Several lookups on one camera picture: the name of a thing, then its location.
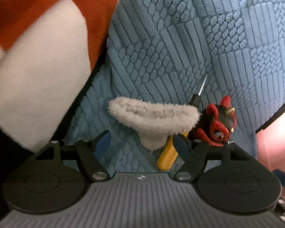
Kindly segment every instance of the logo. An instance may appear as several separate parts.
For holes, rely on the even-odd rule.
[[[140,175],[140,176],[137,177],[137,179],[139,179],[139,180],[144,180],[145,178],[146,178],[146,177],[143,176],[143,175]]]

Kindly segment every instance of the embossed pattern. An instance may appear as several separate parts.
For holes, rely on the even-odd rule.
[[[229,94],[238,119],[233,140],[254,157],[255,130],[285,102],[285,0],[119,0],[107,47],[65,140],[110,130],[101,163],[111,175],[157,172],[159,156],[110,116],[117,96],[186,104],[207,73],[200,109]],[[181,164],[177,158],[171,174]]]
[[[234,14],[221,14],[219,17],[204,19],[204,32],[212,56],[245,48],[245,31],[240,15],[240,11],[236,11]]]

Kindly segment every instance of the screwdriver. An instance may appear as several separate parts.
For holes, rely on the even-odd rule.
[[[201,92],[204,89],[205,83],[207,80],[207,75],[201,85],[201,89],[199,90],[198,94],[193,94],[189,105],[194,106],[196,108],[198,108],[200,102],[201,102]],[[183,135],[184,136],[188,136],[189,131],[188,132],[184,132]],[[165,145],[165,148],[162,152],[162,154],[160,155],[158,161],[157,161],[157,167],[161,170],[161,171],[167,171],[170,170],[170,168],[172,167],[174,161],[176,160],[178,156],[177,151],[175,150],[174,146],[173,146],[173,142],[172,142],[172,136],[169,138],[167,144]]]
[[[202,85],[201,85],[201,89],[199,90],[198,94],[193,94],[192,99],[189,102],[189,105],[194,106],[196,108],[198,108],[200,102],[201,102],[201,92],[204,89],[206,80],[207,80],[208,75],[206,75]]]

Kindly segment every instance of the metal rivet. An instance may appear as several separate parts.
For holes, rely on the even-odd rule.
[[[96,180],[104,180],[107,177],[107,174],[102,171],[95,172],[92,177]]]
[[[191,174],[188,172],[181,171],[176,174],[176,177],[180,180],[188,180],[191,178]]]

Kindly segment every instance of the black round pad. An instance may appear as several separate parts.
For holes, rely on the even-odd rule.
[[[200,195],[212,206],[229,213],[252,214],[271,209],[281,184],[265,167],[248,161],[230,161],[214,167],[198,180]]]
[[[83,175],[52,160],[26,161],[2,187],[14,209],[31,214],[57,212],[75,204],[84,194]]]

